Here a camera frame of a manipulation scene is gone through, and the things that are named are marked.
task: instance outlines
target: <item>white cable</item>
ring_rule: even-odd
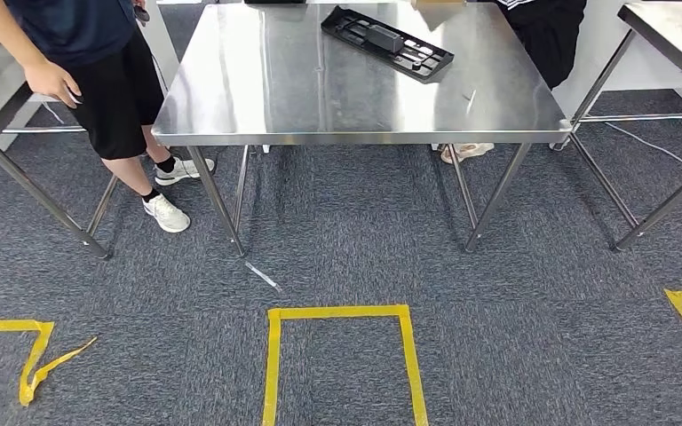
[[[48,105],[48,102],[43,102],[43,106],[44,106],[45,109],[47,109],[51,114],[53,114],[53,116],[56,118],[56,120],[58,120],[61,124],[66,124],[66,123],[64,122],[64,120],[61,120],[61,117],[59,117],[59,115],[56,114],[56,111],[53,111],[53,110],[51,109],[51,107]]]
[[[651,148],[654,148],[654,149],[660,151],[660,152],[663,153],[663,154],[667,154],[667,155],[669,155],[670,157],[673,157],[674,159],[678,160],[678,162],[680,162],[680,163],[682,164],[682,158],[679,157],[679,156],[677,156],[677,155],[675,155],[675,154],[672,153],[671,151],[668,151],[667,149],[665,149],[665,148],[663,148],[663,147],[661,147],[661,146],[657,146],[657,145],[655,145],[655,144],[651,144],[651,143],[645,141],[643,138],[640,138],[639,136],[637,136],[637,135],[631,133],[630,131],[621,129],[620,127],[618,127],[618,126],[616,126],[616,125],[614,125],[614,124],[612,124],[612,123],[610,123],[610,122],[606,122],[605,125],[608,126],[608,127],[611,127],[611,128],[613,128],[613,129],[616,129],[616,130],[620,131],[620,132],[623,133],[624,135],[628,135],[628,136],[634,138],[635,140],[637,140],[638,142],[640,142],[640,143],[642,143],[642,144],[644,144],[644,145],[646,145],[646,146],[649,146],[649,147],[651,147]]]

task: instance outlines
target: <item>small paper scrap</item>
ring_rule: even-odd
[[[271,287],[275,288],[276,291],[281,291],[281,287],[278,286],[278,284],[275,283],[275,281],[271,280],[271,278],[264,273],[262,273],[258,268],[252,266],[250,262],[244,262],[244,265],[250,268],[250,271],[253,271],[258,275],[258,277],[262,278],[265,282],[271,285]]]

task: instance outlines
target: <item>white wall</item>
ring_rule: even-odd
[[[634,2],[631,0],[588,0],[587,2],[576,49],[574,71],[568,80],[553,91],[556,100],[568,117],[574,114],[629,30],[629,26],[617,16],[624,3]],[[638,37],[618,64],[604,90],[679,89],[677,92],[682,97],[681,88],[682,72],[647,41]]]

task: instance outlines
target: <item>shoe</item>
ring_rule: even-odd
[[[216,168],[216,163],[211,159],[206,159],[205,164],[208,165],[208,171],[213,171]],[[200,177],[200,173],[197,172],[197,168],[192,160],[182,160],[174,157],[174,170],[171,173],[166,173],[158,169],[157,166],[155,167],[155,182],[161,186],[174,185],[179,180],[190,177]]]
[[[462,162],[464,158],[479,157],[480,155],[484,155],[487,151],[490,151],[496,146],[493,144],[467,144],[455,145],[454,147],[456,148],[458,161]],[[443,162],[447,162],[448,164],[454,163],[451,161],[451,151],[448,149],[448,146],[446,146],[440,153],[440,159],[443,160]]]
[[[189,227],[189,216],[171,204],[162,194],[149,202],[142,201],[145,212],[155,217],[158,225],[167,233],[180,233]]]

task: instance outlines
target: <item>gray carpet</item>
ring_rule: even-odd
[[[179,52],[199,6],[163,9]],[[596,114],[682,111],[671,91],[607,94]],[[41,111],[34,125],[52,123]],[[682,122],[626,129],[682,155]],[[603,125],[580,136],[639,216],[682,166]],[[512,154],[464,172],[485,205]],[[233,204],[239,149],[208,149]],[[84,136],[23,136],[9,155],[81,223],[108,179]],[[682,424],[682,206],[626,253],[625,223],[572,149],[534,148],[479,250],[450,166],[427,146],[282,147],[251,157],[233,256],[197,182],[165,188],[193,219],[161,232],[118,191],[95,261],[0,170],[0,319],[56,321],[56,368],[28,408],[17,380],[34,339],[0,334],[0,425],[257,425],[266,310],[408,304],[432,425]],[[393,319],[292,320],[282,330],[280,425],[414,424]]]

